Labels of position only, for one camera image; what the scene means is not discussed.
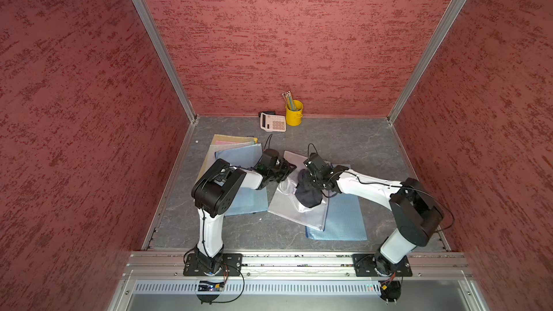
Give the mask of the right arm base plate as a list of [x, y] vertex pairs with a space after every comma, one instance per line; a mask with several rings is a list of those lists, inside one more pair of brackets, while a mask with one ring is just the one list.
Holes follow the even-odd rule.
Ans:
[[357, 277], [378, 277], [390, 278], [412, 277], [413, 272], [407, 256], [404, 256], [398, 263], [388, 261], [380, 253], [359, 253], [353, 254], [353, 267]]

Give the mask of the yellow mesh document bag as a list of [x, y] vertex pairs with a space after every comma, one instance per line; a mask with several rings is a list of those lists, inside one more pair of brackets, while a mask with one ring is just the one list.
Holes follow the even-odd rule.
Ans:
[[220, 135], [216, 134], [213, 136], [211, 145], [229, 145], [229, 144], [237, 144], [237, 143], [253, 143], [257, 144], [258, 138], [251, 137], [251, 136], [232, 136], [232, 135]]

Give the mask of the green mesh document bag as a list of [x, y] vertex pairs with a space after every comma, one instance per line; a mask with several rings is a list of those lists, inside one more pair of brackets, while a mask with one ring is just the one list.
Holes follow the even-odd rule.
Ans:
[[243, 147], [251, 146], [251, 145], [255, 145], [255, 144], [256, 144], [256, 142], [254, 142], [254, 141], [241, 142], [241, 143], [222, 141], [221, 144], [212, 144], [212, 145], [210, 145], [210, 147], [208, 148], [206, 157], [204, 158], [202, 167], [200, 169], [200, 172], [197, 176], [196, 181], [199, 181], [200, 178], [204, 175], [204, 173], [215, 162], [215, 160], [216, 160], [215, 154], [216, 153], [218, 153], [220, 151], [227, 151], [227, 150], [234, 149], [234, 148], [243, 148]]

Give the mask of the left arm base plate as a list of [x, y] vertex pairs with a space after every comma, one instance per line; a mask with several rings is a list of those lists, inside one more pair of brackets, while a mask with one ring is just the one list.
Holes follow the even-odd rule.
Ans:
[[202, 253], [189, 253], [184, 259], [184, 276], [224, 277], [240, 276], [243, 255], [219, 253], [210, 259]]

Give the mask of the white mesh document bag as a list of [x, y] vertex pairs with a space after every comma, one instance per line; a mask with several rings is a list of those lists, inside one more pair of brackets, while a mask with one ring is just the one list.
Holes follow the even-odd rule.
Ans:
[[269, 204], [268, 211], [313, 230], [324, 231], [329, 201], [324, 197], [321, 204], [308, 208], [304, 207], [295, 196], [298, 176], [302, 170], [306, 170], [303, 162], [307, 157], [285, 151], [284, 159], [296, 165], [297, 168], [284, 181], [278, 184], [272, 201]]

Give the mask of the light blue document bag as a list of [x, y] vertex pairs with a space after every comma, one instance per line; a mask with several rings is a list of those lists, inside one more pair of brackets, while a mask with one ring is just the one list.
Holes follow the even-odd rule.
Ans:
[[[243, 168], [253, 168], [261, 156], [262, 147], [260, 143], [215, 153], [216, 158], [221, 158], [233, 166]], [[257, 190], [241, 187], [225, 216], [261, 213], [267, 211], [268, 207], [266, 188]]]

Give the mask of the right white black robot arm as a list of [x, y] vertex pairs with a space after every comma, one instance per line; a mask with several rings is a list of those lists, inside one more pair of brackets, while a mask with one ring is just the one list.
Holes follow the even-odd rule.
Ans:
[[373, 256], [375, 273], [380, 276], [392, 276], [410, 252], [427, 246], [444, 219], [438, 202], [417, 179], [387, 181], [370, 177], [342, 165], [333, 166], [316, 153], [304, 160], [304, 166], [299, 187], [316, 191], [321, 197], [327, 191], [331, 197], [351, 194], [391, 211], [396, 229]]

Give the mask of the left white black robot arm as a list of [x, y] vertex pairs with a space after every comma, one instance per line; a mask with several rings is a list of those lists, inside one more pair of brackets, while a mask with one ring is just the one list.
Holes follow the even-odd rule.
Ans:
[[261, 190], [272, 182], [284, 181], [296, 165], [284, 158], [259, 161], [253, 168], [234, 166], [219, 158], [192, 188], [192, 198], [200, 218], [199, 241], [195, 257], [208, 274], [217, 274], [223, 266], [223, 218], [241, 188]]

